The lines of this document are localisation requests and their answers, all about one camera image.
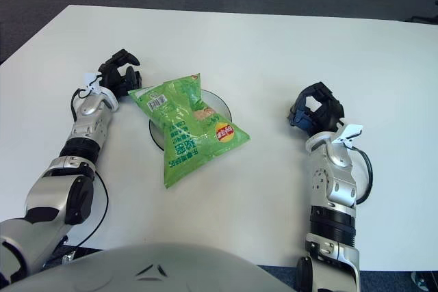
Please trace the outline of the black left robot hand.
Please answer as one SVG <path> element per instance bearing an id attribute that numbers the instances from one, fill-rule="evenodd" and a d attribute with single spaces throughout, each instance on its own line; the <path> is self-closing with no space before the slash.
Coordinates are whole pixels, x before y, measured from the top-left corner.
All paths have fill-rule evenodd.
<path id="1" fill-rule="evenodd" d="M 110 99 L 128 96 L 129 91 L 142 87 L 140 72 L 133 68 L 139 65 L 137 57 L 125 49 L 119 50 L 99 66 L 98 75 L 88 84 L 89 94 L 104 94 L 109 90 Z"/>

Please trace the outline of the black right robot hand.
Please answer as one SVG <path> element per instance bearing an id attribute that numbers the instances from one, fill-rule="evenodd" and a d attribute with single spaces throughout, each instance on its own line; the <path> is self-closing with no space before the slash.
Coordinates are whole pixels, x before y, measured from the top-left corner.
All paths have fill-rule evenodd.
<path id="1" fill-rule="evenodd" d="M 306 105 L 308 97 L 319 102 L 320 106 L 316 110 Z M 340 127 L 345 126 L 341 121 L 342 118 L 344 118 L 342 104 L 322 82 L 306 87 L 298 95 L 287 117 L 291 126 L 301 129 L 309 137 L 318 133 L 337 133 Z"/>

